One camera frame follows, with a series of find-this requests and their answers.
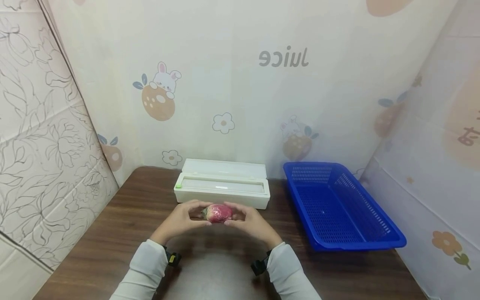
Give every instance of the person's left hand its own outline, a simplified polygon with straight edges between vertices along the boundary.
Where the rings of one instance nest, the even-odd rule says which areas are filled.
[[[191,200],[177,205],[165,221],[155,230],[150,239],[157,244],[166,246],[171,238],[185,231],[212,225],[212,223],[208,221],[194,221],[191,219],[202,218],[202,209],[212,204],[211,202]]]

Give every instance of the white box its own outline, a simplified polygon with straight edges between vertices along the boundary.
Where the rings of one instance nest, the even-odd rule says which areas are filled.
[[[266,209],[270,190],[265,165],[187,158],[173,188],[177,202],[234,202]]]

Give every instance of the box lid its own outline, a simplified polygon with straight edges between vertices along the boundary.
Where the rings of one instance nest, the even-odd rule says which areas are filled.
[[[265,165],[231,161],[187,158],[181,169],[185,173],[266,179]]]

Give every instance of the orange flower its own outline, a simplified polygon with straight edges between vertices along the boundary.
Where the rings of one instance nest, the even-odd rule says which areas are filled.
[[[462,245],[450,232],[434,231],[432,244],[438,249],[442,249],[448,256],[454,256],[456,252],[462,251]]]

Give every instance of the wall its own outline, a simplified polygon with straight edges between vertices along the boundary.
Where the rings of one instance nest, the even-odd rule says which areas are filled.
[[[459,2],[362,177],[406,235],[398,253],[433,299],[480,295],[479,15],[480,2]]]
[[[120,184],[189,157],[359,176],[455,3],[49,0]]]
[[[117,188],[37,2],[1,2],[0,298],[31,299]]]

